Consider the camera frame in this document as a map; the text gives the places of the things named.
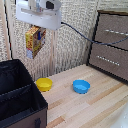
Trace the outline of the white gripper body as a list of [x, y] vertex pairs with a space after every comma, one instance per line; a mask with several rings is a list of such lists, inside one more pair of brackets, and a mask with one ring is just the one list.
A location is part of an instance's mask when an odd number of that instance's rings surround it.
[[20, 21], [57, 30], [61, 26], [59, 0], [16, 0], [16, 18]]

